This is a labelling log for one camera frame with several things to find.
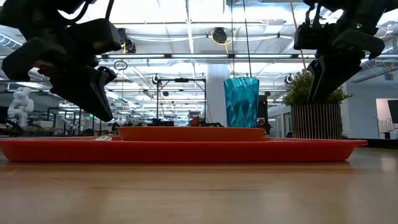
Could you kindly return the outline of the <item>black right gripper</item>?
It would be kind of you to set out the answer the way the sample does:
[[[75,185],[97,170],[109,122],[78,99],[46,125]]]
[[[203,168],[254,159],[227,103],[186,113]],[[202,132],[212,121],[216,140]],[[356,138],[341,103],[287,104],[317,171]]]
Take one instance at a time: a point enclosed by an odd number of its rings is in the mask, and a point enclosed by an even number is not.
[[[312,75],[309,103],[325,103],[326,99],[362,68],[364,52],[370,59],[382,54],[385,44],[380,38],[347,29],[338,33],[335,24],[299,25],[295,33],[295,50],[316,50],[317,57],[307,70]]]

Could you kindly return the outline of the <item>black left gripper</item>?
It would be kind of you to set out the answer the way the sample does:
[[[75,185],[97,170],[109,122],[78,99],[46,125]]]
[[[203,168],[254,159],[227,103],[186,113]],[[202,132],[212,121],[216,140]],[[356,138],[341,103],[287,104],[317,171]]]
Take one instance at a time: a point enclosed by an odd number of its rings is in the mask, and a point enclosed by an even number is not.
[[[121,49],[118,29],[110,21],[102,18],[69,25],[62,19],[28,19],[13,26],[26,42],[3,60],[8,78],[27,81],[34,67],[54,73],[51,93],[102,121],[113,119],[104,86],[117,75],[108,67],[95,68],[96,55]]]

